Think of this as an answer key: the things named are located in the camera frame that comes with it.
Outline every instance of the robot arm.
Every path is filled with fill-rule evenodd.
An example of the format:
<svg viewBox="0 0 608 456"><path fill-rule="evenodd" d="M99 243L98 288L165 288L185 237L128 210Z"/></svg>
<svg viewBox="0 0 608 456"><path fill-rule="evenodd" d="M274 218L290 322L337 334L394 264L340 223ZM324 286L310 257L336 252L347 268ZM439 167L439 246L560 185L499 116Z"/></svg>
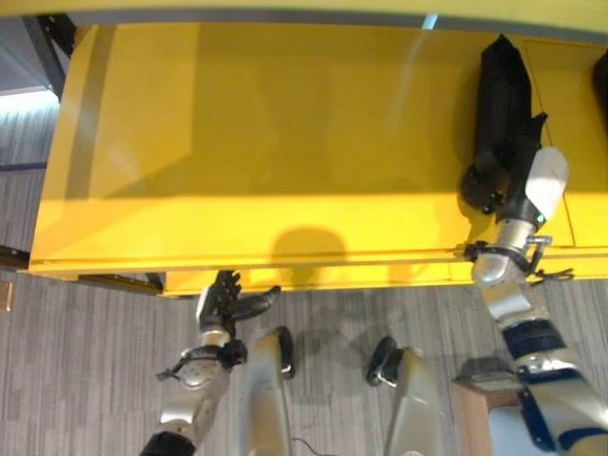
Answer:
<svg viewBox="0 0 608 456"><path fill-rule="evenodd" d="M244 344L236 339L235 323L265 312L280 294L280 288L274 287L238 299L238 279L232 271L221 271L201 294L199 345L183 351L173 368L158 375L160 380L176 379L180 388L162 408L157 431L142 456L192 456L213 425L232 367L247 360Z"/></svg>
<svg viewBox="0 0 608 456"><path fill-rule="evenodd" d="M515 361L523 384L522 413L535 444L560 454L603 456L608 454L608 407L563 342L535 284L526 281L551 241L535 234L553 215L567 180L567 164L557 149L533 157L520 175L523 181L511 185L522 191L509 193L508 210L498 214L496 241L477 246L473 280Z"/></svg>

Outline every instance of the black foot pad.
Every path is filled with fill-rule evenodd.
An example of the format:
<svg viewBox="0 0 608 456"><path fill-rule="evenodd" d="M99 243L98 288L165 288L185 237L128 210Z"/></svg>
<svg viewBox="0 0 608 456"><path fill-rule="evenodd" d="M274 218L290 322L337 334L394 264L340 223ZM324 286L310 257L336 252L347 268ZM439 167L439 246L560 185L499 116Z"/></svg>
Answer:
<svg viewBox="0 0 608 456"><path fill-rule="evenodd" d="M376 348L371 355L371 360L365 375L365 379L370 386L377 387L380 385L380 374L387 363L389 355L395 350L397 350L397 343L395 342L395 339L389 335L383 337L382 340L378 342L378 345L376 345Z"/></svg>
<svg viewBox="0 0 608 456"><path fill-rule="evenodd" d="M276 328L278 346L281 349L281 372L284 380L295 377L294 339L292 333L284 326Z"/></svg>

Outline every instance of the yellow table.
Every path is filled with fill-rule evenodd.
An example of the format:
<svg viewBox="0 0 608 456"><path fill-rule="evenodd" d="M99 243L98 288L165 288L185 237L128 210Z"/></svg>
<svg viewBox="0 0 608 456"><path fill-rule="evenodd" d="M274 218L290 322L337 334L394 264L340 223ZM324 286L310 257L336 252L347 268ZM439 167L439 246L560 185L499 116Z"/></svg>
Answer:
<svg viewBox="0 0 608 456"><path fill-rule="evenodd" d="M29 269L67 278L171 271L169 294L223 267L283 278L292 267L333 267L299 275L293 288L468 281L458 249L494 227L457 188L472 156L480 52L495 38L352 26L95 27L67 75ZM564 55L543 60L542 47L582 49L582 64L605 49L511 38L532 73L534 111L550 115L544 142L567 108L582 124L595 119L570 147L573 176L587 166L581 158L600 162L606 130L587 88L561 102L563 90L539 79L551 79ZM581 78L587 68L564 71ZM584 181L608 195L604 171ZM586 220L606 216L583 207L591 192L577 182L544 231L555 239L549 255L608 257L605 235L579 236ZM568 217L577 210L580 227Z"/></svg>

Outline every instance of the silver metal part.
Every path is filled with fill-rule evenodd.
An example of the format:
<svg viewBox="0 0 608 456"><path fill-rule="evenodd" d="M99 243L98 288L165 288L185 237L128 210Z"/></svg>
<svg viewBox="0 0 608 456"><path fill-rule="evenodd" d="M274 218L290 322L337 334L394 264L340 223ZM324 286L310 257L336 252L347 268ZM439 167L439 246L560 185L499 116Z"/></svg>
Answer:
<svg viewBox="0 0 608 456"><path fill-rule="evenodd" d="M534 233L534 225L527 221L503 220L499 223L498 238L492 245L524 256ZM509 256L481 253L473 266L472 278L501 329L518 321L547 315L526 283L523 271Z"/></svg>
<svg viewBox="0 0 608 456"><path fill-rule="evenodd" d="M568 161L557 148L537 151L525 182L525 195L545 219L555 214L569 174Z"/></svg>
<svg viewBox="0 0 608 456"><path fill-rule="evenodd" d="M516 359L515 366L518 370L527 371L530 375L564 369L580 371L577 356L568 349L529 353Z"/></svg>
<svg viewBox="0 0 608 456"><path fill-rule="evenodd" d="M584 378L534 383L528 389L554 438L574 429L608 429L608 408Z"/></svg>
<svg viewBox="0 0 608 456"><path fill-rule="evenodd" d="M217 345L223 347L230 342L230 334L221 326L205 328L200 334L200 344L202 346Z"/></svg>
<svg viewBox="0 0 608 456"><path fill-rule="evenodd" d="M237 456L289 456L291 439L283 394L278 334L258 339L245 373Z"/></svg>
<svg viewBox="0 0 608 456"><path fill-rule="evenodd" d="M422 358L404 349L385 456L438 456L441 413L435 380Z"/></svg>
<svg viewBox="0 0 608 456"><path fill-rule="evenodd" d="M525 255L528 238L536 232L534 225L523 220L507 219L501 220L498 226L498 238L493 245L515 250Z"/></svg>
<svg viewBox="0 0 608 456"><path fill-rule="evenodd" d="M218 361L197 361L186 372L162 408L159 430L170 431L189 439L197 447L205 437L216 414L221 396L230 383L230 375Z"/></svg>

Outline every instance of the yellow tabletop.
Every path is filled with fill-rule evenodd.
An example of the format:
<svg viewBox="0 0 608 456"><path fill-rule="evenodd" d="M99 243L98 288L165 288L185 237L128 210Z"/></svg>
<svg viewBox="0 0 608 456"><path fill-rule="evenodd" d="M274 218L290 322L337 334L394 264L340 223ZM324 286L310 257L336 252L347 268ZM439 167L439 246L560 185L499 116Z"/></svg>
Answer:
<svg viewBox="0 0 608 456"><path fill-rule="evenodd" d="M30 269L451 260L493 229L458 184L473 153L480 52L495 38L95 27L67 75ZM545 233L574 246L563 206Z"/></svg>
<svg viewBox="0 0 608 456"><path fill-rule="evenodd" d="M608 2L605 0L3 0L0 15L153 8L344 10L401 14L433 12L475 19L608 31Z"/></svg>
<svg viewBox="0 0 608 456"><path fill-rule="evenodd" d="M608 107L592 85L608 47L530 42L526 49L551 143L570 162L566 206L575 243L608 246Z"/></svg>

